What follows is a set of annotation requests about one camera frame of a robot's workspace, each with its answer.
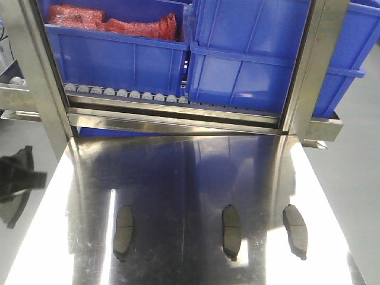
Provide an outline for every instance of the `black object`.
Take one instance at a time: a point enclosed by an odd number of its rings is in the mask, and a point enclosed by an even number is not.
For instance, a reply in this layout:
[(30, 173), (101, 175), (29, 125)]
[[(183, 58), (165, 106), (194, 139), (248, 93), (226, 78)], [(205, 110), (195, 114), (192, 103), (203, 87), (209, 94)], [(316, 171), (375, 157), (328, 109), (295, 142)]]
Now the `black object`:
[(233, 205), (224, 208), (223, 220), (223, 250), (231, 261), (236, 261), (242, 243), (242, 225), (238, 211)]
[(287, 230), (290, 250), (300, 259), (306, 260), (308, 250), (308, 229), (296, 206), (288, 205), (283, 211), (284, 226)]
[(13, 200), (33, 188), (45, 188), (46, 173), (33, 171), (31, 151), (27, 145), (13, 156), (0, 157), (0, 202)]
[(113, 254), (125, 261), (133, 233), (133, 214), (130, 206), (123, 206), (116, 217), (116, 232), (113, 238)]

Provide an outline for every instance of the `metal surface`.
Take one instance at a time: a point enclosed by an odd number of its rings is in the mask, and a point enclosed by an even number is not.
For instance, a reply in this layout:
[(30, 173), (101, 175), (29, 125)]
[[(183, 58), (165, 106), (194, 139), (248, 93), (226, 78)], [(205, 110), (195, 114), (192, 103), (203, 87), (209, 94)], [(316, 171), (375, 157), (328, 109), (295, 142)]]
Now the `metal surface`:
[(349, 0), (313, 0), (280, 128), (305, 138)]
[(69, 108), (68, 118), (73, 126), (168, 135), (281, 134), (280, 130), (272, 128), (93, 109)]
[(0, 83), (0, 109), (36, 112), (31, 92), (27, 87)]
[(16, 121), (41, 122), (41, 118), (39, 114), (36, 112), (5, 110), (4, 113), (0, 116), (0, 118)]
[(343, 122), (335, 114), (334, 119), (311, 118), (305, 139), (335, 141), (343, 128)]
[(162, 116), (174, 117), (174, 116), (196, 116), (196, 119), (200, 120), (202, 117), (206, 121), (210, 119), (228, 119), (230, 123), (236, 122), (237, 124), (243, 124), (242, 122), (273, 125), (275, 127), (279, 122), (279, 117), (276, 114), (259, 112), (247, 109), (236, 109), (233, 107), (215, 107), (215, 106), (201, 106), (195, 104), (181, 104), (181, 103), (169, 103), (158, 102), (153, 100), (142, 100), (133, 98), (124, 98), (116, 96), (104, 96), (96, 94), (81, 94), (78, 92), (66, 91), (70, 106), (72, 107), (85, 107), (91, 106), (96, 109), (101, 107), (116, 107), (133, 109), (134, 112), (141, 113), (155, 113)]
[(57, 157), (73, 136), (59, 73), (35, 0), (1, 1), (0, 16)]
[[(282, 212), (300, 211), (306, 261), (292, 254)], [(134, 216), (125, 262), (115, 218)], [(237, 261), (221, 215), (242, 225)], [(294, 136), (73, 138), (5, 284), (339, 284), (364, 281)]]
[(22, 77), (17, 61), (12, 62), (0, 75), (0, 110), (37, 112), (29, 89), (9, 84), (13, 77)]

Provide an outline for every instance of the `gray floor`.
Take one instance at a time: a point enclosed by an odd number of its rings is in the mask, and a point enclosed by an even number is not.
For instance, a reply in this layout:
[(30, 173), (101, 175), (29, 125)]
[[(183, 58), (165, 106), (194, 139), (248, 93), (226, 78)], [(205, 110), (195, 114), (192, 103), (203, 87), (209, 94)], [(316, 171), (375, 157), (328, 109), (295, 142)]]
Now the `gray floor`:
[(368, 285), (380, 284), (380, 46), (337, 108), (345, 127), (328, 150), (306, 149)]
[[(368, 75), (356, 80), (337, 109), (346, 124), (326, 151), (306, 149), (306, 153), (331, 203), (343, 232), (368, 285), (380, 283), (380, 46), (376, 46), (364, 64)], [(41, 124), (0, 120), (0, 156), (15, 153), (25, 145), (34, 147), (36, 170), (56, 167), (53, 151)], [(17, 230), (0, 236), (16, 238), (26, 232), (43, 191), (33, 192), (20, 218)], [(5, 260), (16, 252), (1, 252)], [(11, 263), (1, 259), (0, 272), (8, 272)], [(0, 274), (0, 284), (5, 276)]]

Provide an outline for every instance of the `red plastic bag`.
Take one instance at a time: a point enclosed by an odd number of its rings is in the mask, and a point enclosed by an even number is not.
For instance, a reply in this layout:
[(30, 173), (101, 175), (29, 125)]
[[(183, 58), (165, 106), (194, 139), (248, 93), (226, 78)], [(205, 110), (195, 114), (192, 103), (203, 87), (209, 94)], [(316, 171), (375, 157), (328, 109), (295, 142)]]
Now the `red plastic bag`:
[(154, 39), (175, 40), (177, 22), (174, 13), (170, 13), (154, 23), (125, 23), (116, 19), (110, 19), (105, 27), (106, 31), (112, 31), (114, 33), (152, 37)]
[(153, 23), (125, 23), (116, 19), (110, 19), (104, 23), (105, 18), (106, 13), (102, 10), (60, 4), (50, 6), (47, 22), (65, 27), (176, 40), (177, 22), (174, 13), (170, 13)]
[(47, 22), (65, 27), (96, 30), (96, 23), (103, 22), (105, 18), (106, 13), (102, 10), (60, 4), (50, 6)]

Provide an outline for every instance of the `metal shelf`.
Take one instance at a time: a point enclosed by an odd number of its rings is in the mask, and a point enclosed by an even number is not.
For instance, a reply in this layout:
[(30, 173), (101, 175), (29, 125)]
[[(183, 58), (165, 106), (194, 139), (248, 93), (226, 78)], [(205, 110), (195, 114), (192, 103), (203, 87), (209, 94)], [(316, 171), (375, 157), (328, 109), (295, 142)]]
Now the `metal shelf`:
[(57, 157), (69, 138), (78, 135), (76, 126), (173, 135), (290, 134), (301, 141), (334, 141), (343, 127), (339, 118), (311, 116), (348, 4), (349, 0), (312, 1), (287, 103), (283, 113), (276, 115), (220, 106), (65, 93), (37, 2), (0, 2), (0, 16), (30, 87), (28, 90), (2, 82), (0, 108), (38, 112)]

